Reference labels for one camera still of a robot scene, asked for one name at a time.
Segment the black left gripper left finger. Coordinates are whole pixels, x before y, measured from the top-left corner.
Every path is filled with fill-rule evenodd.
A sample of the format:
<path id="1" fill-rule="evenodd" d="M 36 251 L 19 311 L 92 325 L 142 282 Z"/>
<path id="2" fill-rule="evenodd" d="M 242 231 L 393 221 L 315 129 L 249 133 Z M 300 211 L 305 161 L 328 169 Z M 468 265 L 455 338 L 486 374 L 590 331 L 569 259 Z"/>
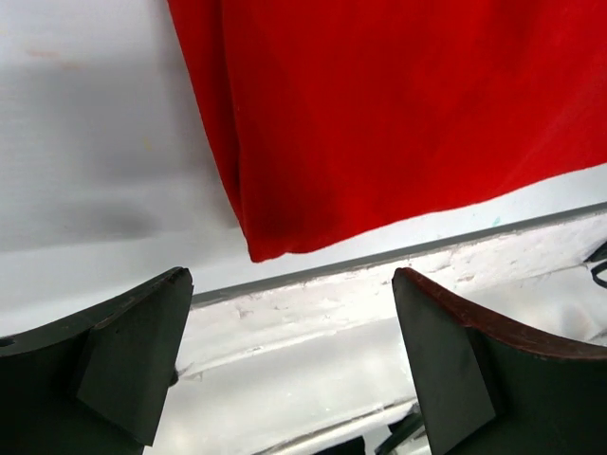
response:
<path id="1" fill-rule="evenodd" d="M 156 437 L 193 297 L 172 268 L 1 339 L 4 454 L 140 454 Z"/>

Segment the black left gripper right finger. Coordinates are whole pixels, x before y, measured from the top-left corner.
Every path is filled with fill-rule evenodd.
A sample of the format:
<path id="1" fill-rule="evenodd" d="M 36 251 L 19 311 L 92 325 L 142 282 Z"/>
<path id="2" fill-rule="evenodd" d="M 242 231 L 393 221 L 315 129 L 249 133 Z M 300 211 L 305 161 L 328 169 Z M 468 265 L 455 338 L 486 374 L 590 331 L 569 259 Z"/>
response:
<path id="1" fill-rule="evenodd" d="M 520 323 L 408 267 L 392 287 L 432 453 L 605 452 L 604 347 Z"/>

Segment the red t shirt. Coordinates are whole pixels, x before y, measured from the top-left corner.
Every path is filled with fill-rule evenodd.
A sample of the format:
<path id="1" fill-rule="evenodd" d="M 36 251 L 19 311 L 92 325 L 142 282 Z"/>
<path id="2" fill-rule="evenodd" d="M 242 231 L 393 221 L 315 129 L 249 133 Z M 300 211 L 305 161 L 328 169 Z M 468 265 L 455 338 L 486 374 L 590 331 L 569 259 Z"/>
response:
<path id="1" fill-rule="evenodd" d="M 173 1 L 256 262 L 606 160 L 602 1 Z"/>

